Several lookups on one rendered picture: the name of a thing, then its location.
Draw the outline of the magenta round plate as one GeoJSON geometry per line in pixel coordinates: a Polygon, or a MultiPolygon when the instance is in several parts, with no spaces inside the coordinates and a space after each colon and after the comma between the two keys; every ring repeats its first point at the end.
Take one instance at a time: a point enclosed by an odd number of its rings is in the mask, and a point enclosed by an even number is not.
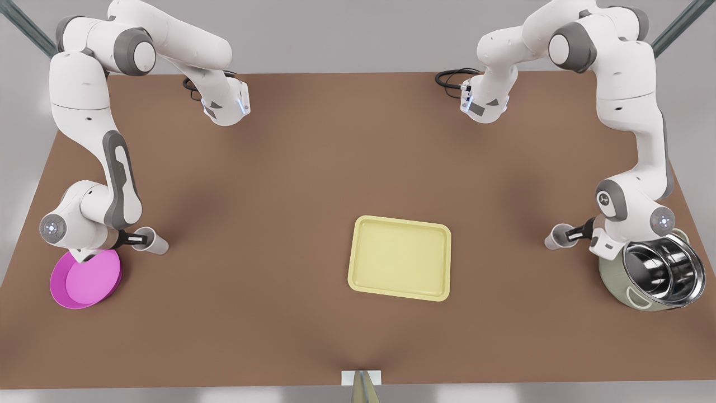
{"type": "Polygon", "coordinates": [[[122,280],[122,264],[115,250],[105,250],[85,263],[65,252],[52,270],[50,293],[68,309],[83,309],[105,300],[122,280]]]}

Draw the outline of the pale yellow rectangular tray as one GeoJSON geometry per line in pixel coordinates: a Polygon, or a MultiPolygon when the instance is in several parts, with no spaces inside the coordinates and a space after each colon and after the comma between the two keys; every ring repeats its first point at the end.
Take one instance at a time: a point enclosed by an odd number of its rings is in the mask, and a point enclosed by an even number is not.
{"type": "Polygon", "coordinates": [[[443,224],[360,216],[348,285],[358,292],[442,302],[450,293],[451,241],[443,224]]]}

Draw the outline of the green steel-lined pot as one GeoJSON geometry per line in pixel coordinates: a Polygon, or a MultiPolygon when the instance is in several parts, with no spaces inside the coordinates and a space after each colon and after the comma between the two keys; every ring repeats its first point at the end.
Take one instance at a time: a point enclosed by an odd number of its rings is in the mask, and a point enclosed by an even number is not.
{"type": "Polygon", "coordinates": [[[701,258],[677,228],[657,240],[630,242],[613,260],[599,258],[599,275],[616,300],[643,312],[688,306],[706,282],[701,258]]]}

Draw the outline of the white IKEA cup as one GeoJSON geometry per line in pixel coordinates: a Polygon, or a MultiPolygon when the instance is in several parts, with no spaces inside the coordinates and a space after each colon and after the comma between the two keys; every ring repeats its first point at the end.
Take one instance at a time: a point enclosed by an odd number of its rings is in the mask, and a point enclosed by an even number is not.
{"type": "Polygon", "coordinates": [[[168,252],[169,245],[158,233],[150,227],[141,227],[135,230],[134,234],[145,236],[147,239],[143,244],[133,245],[137,251],[148,252],[156,255],[163,255],[168,252]]]}
{"type": "Polygon", "coordinates": [[[576,244],[577,240],[570,240],[568,235],[568,232],[573,229],[573,226],[566,223],[560,223],[555,225],[552,228],[550,234],[547,235],[547,237],[545,238],[545,247],[550,250],[566,249],[573,247],[576,244]]]}

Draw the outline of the white post foot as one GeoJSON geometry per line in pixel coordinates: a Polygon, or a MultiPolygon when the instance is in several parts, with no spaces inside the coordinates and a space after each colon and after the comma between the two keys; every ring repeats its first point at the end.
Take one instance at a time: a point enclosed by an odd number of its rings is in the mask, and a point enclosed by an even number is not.
{"type": "Polygon", "coordinates": [[[342,386],[362,387],[368,384],[368,380],[373,386],[383,385],[383,373],[381,370],[350,370],[341,372],[342,386]]]}

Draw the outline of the silver frame post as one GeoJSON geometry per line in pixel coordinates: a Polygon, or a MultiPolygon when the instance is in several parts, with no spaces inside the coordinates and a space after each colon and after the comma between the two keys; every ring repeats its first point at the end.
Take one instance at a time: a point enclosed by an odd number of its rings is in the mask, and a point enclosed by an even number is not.
{"type": "Polygon", "coordinates": [[[56,43],[13,0],[0,0],[0,13],[47,57],[52,58],[57,54],[56,43]]]}
{"type": "Polygon", "coordinates": [[[684,10],[651,43],[654,57],[659,57],[688,28],[700,18],[716,0],[691,0],[684,10]]]}
{"type": "Polygon", "coordinates": [[[380,403],[368,372],[356,371],[351,388],[351,403],[380,403]]]}

